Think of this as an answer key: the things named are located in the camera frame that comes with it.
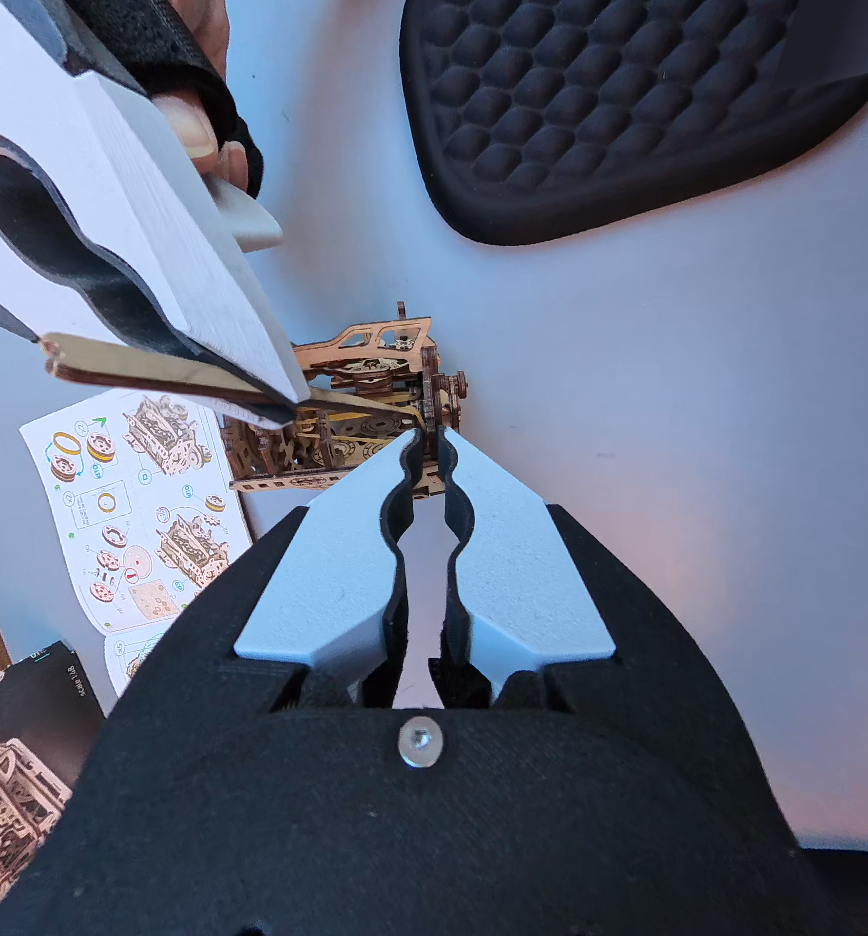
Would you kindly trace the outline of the black honeycomb cushion pad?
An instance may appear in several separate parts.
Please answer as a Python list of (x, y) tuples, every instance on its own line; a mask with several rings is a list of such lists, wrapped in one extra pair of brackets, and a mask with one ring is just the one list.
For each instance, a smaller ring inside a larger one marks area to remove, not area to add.
[(773, 87), (797, 2), (410, 1), (405, 106), (455, 231), (556, 240), (751, 180), (868, 102)]

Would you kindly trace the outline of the wooden mechanical model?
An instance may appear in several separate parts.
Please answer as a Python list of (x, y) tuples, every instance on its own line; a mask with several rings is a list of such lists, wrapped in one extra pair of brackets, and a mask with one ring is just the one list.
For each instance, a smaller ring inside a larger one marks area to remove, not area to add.
[(328, 341), (296, 345), (304, 377), (328, 378), (345, 406), (339, 412), (304, 406), (295, 422), (280, 430), (225, 417), (220, 434), (230, 488), (325, 490), (403, 431), (420, 428), (424, 462), (413, 496), (442, 494), (438, 430), (460, 429), (468, 383), (461, 370), (454, 375), (441, 370), (430, 327), (430, 317), (409, 318), (399, 302), (394, 320), (353, 325)]

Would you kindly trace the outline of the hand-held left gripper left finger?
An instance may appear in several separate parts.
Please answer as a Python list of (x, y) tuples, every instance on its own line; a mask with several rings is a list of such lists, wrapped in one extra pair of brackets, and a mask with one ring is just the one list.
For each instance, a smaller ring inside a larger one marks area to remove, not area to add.
[(310, 502), (234, 643), (238, 656), (302, 663), (366, 706), (390, 706), (407, 645), (398, 541), (414, 519), (424, 433), (410, 429)]

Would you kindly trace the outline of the thin wooden stick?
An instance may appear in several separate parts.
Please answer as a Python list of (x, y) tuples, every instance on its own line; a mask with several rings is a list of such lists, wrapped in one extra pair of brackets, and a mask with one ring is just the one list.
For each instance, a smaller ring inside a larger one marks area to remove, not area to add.
[(284, 402), (275, 391), (260, 390), (228, 370), (196, 359), (160, 355), (63, 333), (46, 334), (38, 344), (46, 357), (45, 369), (59, 379), (189, 397), (260, 428), (280, 429), (290, 425), (300, 408), (391, 418), (396, 426), (409, 420), (425, 427), (423, 415), (415, 408), (385, 404), (356, 394), (307, 387), (300, 404)]

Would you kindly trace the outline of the illustrated instruction booklet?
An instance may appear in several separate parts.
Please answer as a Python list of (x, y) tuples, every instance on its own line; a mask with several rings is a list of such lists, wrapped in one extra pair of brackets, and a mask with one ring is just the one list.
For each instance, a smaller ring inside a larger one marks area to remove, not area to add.
[(216, 412), (110, 390), (20, 428), (117, 696), (174, 620), (252, 543)]

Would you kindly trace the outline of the black model kit box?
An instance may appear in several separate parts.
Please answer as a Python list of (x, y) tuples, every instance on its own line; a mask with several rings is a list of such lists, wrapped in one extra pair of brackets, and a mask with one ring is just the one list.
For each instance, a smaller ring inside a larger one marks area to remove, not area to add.
[(60, 641), (0, 672), (0, 903), (65, 812), (103, 722)]

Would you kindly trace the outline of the person's right hand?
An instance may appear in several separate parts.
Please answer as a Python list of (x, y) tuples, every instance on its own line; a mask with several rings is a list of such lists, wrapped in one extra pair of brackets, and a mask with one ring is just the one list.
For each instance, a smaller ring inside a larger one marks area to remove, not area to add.
[[(206, 54), (221, 78), (225, 78), (230, 23), (224, 1), (172, 1), (194, 40)], [(194, 168), (203, 176), (215, 174), (231, 185), (247, 191), (249, 161), (239, 142), (217, 144), (213, 125), (198, 94), (191, 89), (156, 95), (153, 104), (170, 124)]]

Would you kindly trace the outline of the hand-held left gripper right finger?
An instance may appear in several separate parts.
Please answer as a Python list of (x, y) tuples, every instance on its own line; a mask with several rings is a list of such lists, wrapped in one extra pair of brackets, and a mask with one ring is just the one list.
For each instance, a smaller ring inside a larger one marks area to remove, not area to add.
[(549, 505), (455, 429), (439, 429), (448, 564), (444, 644), (473, 697), (494, 702), (519, 672), (611, 659), (614, 638)]

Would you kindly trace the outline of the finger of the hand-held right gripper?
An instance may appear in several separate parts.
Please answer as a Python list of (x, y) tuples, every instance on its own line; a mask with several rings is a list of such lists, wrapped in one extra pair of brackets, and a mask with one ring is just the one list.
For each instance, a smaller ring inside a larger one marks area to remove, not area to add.
[[(0, 182), (37, 182), (149, 300), (149, 343), (300, 404), (303, 377), (217, 205), (145, 93), (73, 74), (0, 2)], [(0, 306), (0, 328), (12, 321)]]
[(65, 332), (149, 343), (148, 298), (37, 182), (0, 182), (0, 306), (8, 328), (30, 339)]

